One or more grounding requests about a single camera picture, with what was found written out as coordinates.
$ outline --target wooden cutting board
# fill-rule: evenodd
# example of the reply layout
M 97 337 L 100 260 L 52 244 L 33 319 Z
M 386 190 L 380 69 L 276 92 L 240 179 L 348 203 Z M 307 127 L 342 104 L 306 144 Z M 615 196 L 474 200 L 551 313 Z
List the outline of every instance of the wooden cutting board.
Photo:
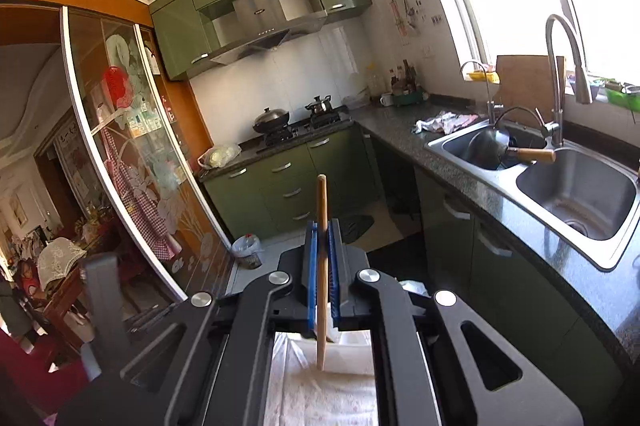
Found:
M 558 75 L 562 78 L 561 91 L 564 92 L 566 60 L 556 56 Z M 547 56 L 498 56 L 495 71 L 500 77 L 500 88 L 494 101 L 505 108 L 524 106 L 533 111 L 538 108 L 545 122 L 553 120 L 554 87 Z M 504 116 L 527 126 L 537 126 L 537 122 L 523 110 L 514 110 Z

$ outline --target gooseneck faucet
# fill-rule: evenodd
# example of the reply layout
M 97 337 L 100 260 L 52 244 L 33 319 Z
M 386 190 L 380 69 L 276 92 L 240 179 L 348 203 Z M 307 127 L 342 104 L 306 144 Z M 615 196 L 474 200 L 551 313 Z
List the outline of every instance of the gooseneck faucet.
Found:
M 591 89 L 589 88 L 589 81 L 587 80 L 587 72 L 583 65 L 584 59 L 582 58 L 582 52 L 578 45 L 578 38 L 575 35 L 575 30 L 567 18 L 560 14 L 551 14 L 546 19 L 545 38 L 546 51 L 549 57 L 549 68 L 551 69 L 551 81 L 554 85 L 554 121 L 547 123 L 545 126 L 551 134 L 553 145 L 555 147 L 559 147 L 562 146 L 564 141 L 562 137 L 562 99 L 564 98 L 564 89 L 561 87 L 561 85 L 564 84 L 564 80 L 561 81 L 561 78 L 558 77 L 558 64 L 556 63 L 556 54 L 554 53 L 554 46 L 551 41 L 551 34 L 555 21 L 560 22 L 562 28 L 564 28 L 564 31 L 569 38 L 571 53 L 574 57 L 575 101 L 580 104 L 591 104 L 593 99 L 591 98 Z
M 502 104 L 495 104 L 494 99 L 491 96 L 491 91 L 489 90 L 489 78 L 486 75 L 487 68 L 485 64 L 482 64 L 480 61 L 475 59 L 466 60 L 464 63 L 462 63 L 462 66 L 460 66 L 460 73 L 462 74 L 462 70 L 464 70 L 465 66 L 468 65 L 470 62 L 480 66 L 480 68 L 482 68 L 482 71 L 484 72 L 484 81 L 486 83 L 486 96 L 487 96 L 486 110 L 489 115 L 489 123 L 495 124 L 495 111 L 497 109 L 504 108 L 504 106 Z

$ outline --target kitchen sink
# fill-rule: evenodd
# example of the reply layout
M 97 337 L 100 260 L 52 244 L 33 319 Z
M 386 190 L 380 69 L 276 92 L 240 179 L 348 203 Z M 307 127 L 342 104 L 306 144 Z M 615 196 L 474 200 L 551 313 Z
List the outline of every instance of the kitchen sink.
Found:
M 484 170 L 462 157 L 487 126 L 483 121 L 425 146 L 519 205 L 597 268 L 612 270 L 640 218 L 637 173 L 566 140 L 556 148 L 554 163 L 510 161 L 497 171 Z M 553 147 L 537 130 L 514 123 L 504 127 L 520 147 Z

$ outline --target silver handle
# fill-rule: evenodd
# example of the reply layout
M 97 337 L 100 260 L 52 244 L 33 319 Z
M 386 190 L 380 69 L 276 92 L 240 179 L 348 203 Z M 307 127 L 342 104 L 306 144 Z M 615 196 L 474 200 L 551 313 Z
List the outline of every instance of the silver handle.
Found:
M 322 139 L 320 142 L 316 142 L 315 144 L 309 145 L 310 148 L 319 148 L 320 146 L 324 146 L 329 142 L 329 137 L 326 139 Z
M 509 249 L 503 249 L 502 247 L 492 244 L 491 240 L 489 240 L 488 236 L 486 236 L 482 230 L 478 230 L 478 241 L 496 256 L 509 258 L 513 254 Z
M 280 171 L 284 171 L 287 168 L 291 167 L 291 163 L 287 162 L 284 166 L 280 166 L 279 168 L 273 168 L 273 170 L 271 170 L 271 173 L 279 173 Z
M 442 206 L 445 208 L 446 212 L 449 213 L 453 218 L 458 220 L 471 220 L 471 213 L 465 213 L 464 211 L 456 211 L 453 207 L 449 205 L 447 199 L 442 199 Z
M 309 216 L 311 214 L 311 211 L 307 211 L 304 215 L 299 215 L 299 216 L 294 216 L 293 218 L 291 218 L 292 220 L 302 220 L 305 219 L 307 216 Z
M 229 178 L 234 179 L 236 177 L 239 177 L 243 173 L 246 173 L 246 168 L 242 168 L 240 171 L 238 171 L 238 173 L 233 173 L 232 175 L 229 175 Z
M 283 199 L 290 199 L 291 197 L 295 197 L 296 195 L 299 195 L 300 193 L 302 193 L 302 187 L 299 187 L 298 189 L 296 189 L 295 191 L 292 191 L 290 193 L 285 193 L 282 198 Z
M 199 61 L 201 59 L 204 59 L 205 57 L 209 56 L 209 54 L 202 54 L 201 56 L 196 57 L 195 59 L 191 59 L 191 64 L 195 64 L 196 61 Z

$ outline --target wooden pan handle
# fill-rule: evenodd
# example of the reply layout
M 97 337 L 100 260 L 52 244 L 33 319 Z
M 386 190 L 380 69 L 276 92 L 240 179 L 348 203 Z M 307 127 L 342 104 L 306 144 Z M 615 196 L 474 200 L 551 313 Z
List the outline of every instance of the wooden pan handle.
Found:
M 318 175 L 318 280 L 316 306 L 318 308 L 318 339 L 316 366 L 324 370 L 326 351 L 326 303 L 329 299 L 329 256 L 326 176 Z
M 510 155 L 515 155 L 521 161 L 556 161 L 556 150 L 540 150 L 537 148 L 507 148 L 507 153 Z

